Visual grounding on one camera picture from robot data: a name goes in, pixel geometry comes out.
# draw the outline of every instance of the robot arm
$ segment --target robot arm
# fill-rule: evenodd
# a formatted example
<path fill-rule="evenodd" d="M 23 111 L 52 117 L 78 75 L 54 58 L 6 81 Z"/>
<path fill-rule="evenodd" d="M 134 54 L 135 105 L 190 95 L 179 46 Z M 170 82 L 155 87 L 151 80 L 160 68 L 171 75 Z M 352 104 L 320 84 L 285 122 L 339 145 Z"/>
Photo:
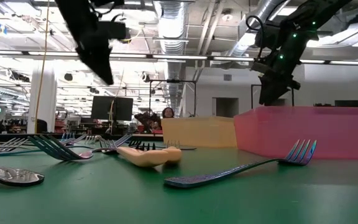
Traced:
<path fill-rule="evenodd" d="M 267 21 L 259 29 L 255 44 L 271 53 L 256 58 L 251 70 L 263 73 L 259 103 L 271 105 L 289 88 L 300 89 L 292 72 L 309 40 L 318 40 L 317 29 L 351 0 L 309 0 L 280 23 Z"/>
<path fill-rule="evenodd" d="M 114 84 L 109 61 L 111 53 L 109 39 L 125 39 L 125 24 L 99 21 L 101 15 L 96 13 L 88 0 L 56 0 L 55 2 L 77 43 L 75 50 L 81 61 L 106 84 Z M 95 6 L 102 6 L 112 1 L 91 0 L 91 2 Z M 113 7 L 123 4 L 124 0 L 114 0 Z"/>

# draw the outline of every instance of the iridescent fork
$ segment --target iridescent fork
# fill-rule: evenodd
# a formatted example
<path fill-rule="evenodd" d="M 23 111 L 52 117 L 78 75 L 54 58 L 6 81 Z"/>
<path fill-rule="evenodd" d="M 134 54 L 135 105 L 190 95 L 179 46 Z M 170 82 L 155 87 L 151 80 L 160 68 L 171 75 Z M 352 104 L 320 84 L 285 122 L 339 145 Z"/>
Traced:
<path fill-rule="evenodd" d="M 256 162 L 253 164 L 246 164 L 242 165 L 230 170 L 226 170 L 220 172 L 218 174 L 211 174 L 211 175 L 196 175 L 191 177 L 169 177 L 164 179 L 164 184 L 179 187 L 179 188 L 191 188 L 191 187 L 199 187 L 202 185 L 210 184 L 215 181 L 223 180 L 227 177 L 233 176 L 245 170 L 249 170 L 251 168 L 269 163 L 278 161 L 279 164 L 292 164 L 296 166 L 305 166 L 311 160 L 313 156 L 314 150 L 316 148 L 317 141 L 314 141 L 313 145 L 311 146 L 309 153 L 306 155 L 308 151 L 308 147 L 310 144 L 310 140 L 306 143 L 306 146 L 302 149 L 303 145 L 305 144 L 305 140 L 302 141 L 300 147 L 298 147 L 300 140 L 297 140 L 291 151 L 284 159 L 268 159 L 262 162 Z"/>

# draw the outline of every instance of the green table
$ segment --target green table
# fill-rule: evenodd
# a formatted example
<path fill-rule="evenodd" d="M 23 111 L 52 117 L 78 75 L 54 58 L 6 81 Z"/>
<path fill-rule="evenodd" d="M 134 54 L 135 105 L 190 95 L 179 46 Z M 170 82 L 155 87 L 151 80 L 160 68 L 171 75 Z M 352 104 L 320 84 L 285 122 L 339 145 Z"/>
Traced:
<path fill-rule="evenodd" d="M 30 188 L 0 184 L 0 223 L 358 223 L 358 161 L 267 164 L 213 185 L 171 189 L 163 178 L 207 174 L 262 158 L 236 149 L 183 152 L 179 167 L 141 169 L 117 156 L 59 162 L 0 157 L 45 174 Z"/>

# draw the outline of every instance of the pink plastic bin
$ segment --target pink plastic bin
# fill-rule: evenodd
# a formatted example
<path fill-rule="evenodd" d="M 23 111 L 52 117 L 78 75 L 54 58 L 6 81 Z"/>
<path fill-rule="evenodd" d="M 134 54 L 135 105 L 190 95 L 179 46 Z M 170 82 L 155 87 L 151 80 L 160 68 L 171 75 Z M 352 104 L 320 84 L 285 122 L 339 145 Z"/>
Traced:
<path fill-rule="evenodd" d="M 237 146 L 285 157 L 297 139 L 315 139 L 314 159 L 358 159 L 358 108 L 259 107 L 234 117 Z"/>

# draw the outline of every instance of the yellow container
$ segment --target yellow container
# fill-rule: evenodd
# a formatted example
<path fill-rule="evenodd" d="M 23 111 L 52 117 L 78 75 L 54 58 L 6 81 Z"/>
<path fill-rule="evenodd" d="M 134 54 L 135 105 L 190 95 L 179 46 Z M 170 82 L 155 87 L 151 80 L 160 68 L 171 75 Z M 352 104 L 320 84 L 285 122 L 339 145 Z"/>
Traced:
<path fill-rule="evenodd" d="M 164 143 L 182 146 L 237 147 L 234 119 L 217 116 L 162 120 Z"/>

